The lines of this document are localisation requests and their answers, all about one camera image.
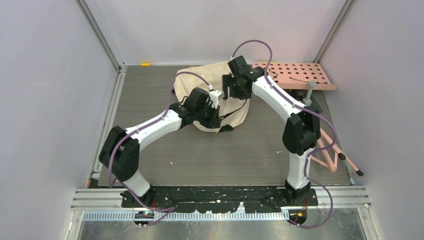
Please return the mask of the cream canvas backpack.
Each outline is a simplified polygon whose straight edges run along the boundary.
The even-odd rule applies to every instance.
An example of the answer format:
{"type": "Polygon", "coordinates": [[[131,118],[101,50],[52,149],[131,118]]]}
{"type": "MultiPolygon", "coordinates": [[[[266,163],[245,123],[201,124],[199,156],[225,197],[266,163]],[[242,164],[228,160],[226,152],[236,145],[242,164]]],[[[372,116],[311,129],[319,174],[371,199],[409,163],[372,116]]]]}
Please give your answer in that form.
{"type": "MultiPolygon", "coordinates": [[[[225,61],[178,70],[178,76],[173,83],[175,96],[178,101],[184,102],[192,90],[199,88],[206,93],[206,100],[209,101],[209,92],[211,90],[224,91],[222,76],[229,75],[230,73],[228,63],[225,61]]],[[[216,105],[219,108],[217,110],[218,127],[206,127],[199,121],[194,121],[193,125],[207,133],[231,131],[245,122],[250,107],[250,100],[228,97],[228,99],[220,99],[216,105]]]]}

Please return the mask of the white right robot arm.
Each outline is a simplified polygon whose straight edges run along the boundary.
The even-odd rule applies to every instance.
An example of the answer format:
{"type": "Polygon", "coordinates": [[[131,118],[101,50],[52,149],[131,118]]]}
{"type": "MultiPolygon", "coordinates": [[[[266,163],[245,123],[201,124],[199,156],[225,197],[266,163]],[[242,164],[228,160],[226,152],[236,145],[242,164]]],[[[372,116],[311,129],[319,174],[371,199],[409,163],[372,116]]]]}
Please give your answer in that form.
{"type": "Polygon", "coordinates": [[[299,205],[311,188],[310,158],[321,137],[318,111],[294,99],[262,67],[253,68],[243,56],[227,64],[230,73],[222,76],[224,98],[247,100],[256,95],[283,120],[282,143],[289,151],[289,173],[283,194],[288,203],[299,205]]]}

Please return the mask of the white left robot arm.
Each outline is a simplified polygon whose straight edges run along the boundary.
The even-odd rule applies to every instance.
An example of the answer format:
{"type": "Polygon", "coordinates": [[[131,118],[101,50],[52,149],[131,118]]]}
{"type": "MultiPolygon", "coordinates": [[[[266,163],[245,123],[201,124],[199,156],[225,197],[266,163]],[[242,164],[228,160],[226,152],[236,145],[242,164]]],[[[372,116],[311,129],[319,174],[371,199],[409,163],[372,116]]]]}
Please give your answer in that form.
{"type": "Polygon", "coordinates": [[[136,203],[148,207],[154,197],[150,183],[139,171],[140,152],[159,138],[194,122],[204,127],[219,128],[219,101],[223,97],[221,90],[206,91],[196,87],[182,101],[170,104],[168,109],[148,121],[126,129],[113,127],[98,160],[109,174],[134,193],[136,203]]]}

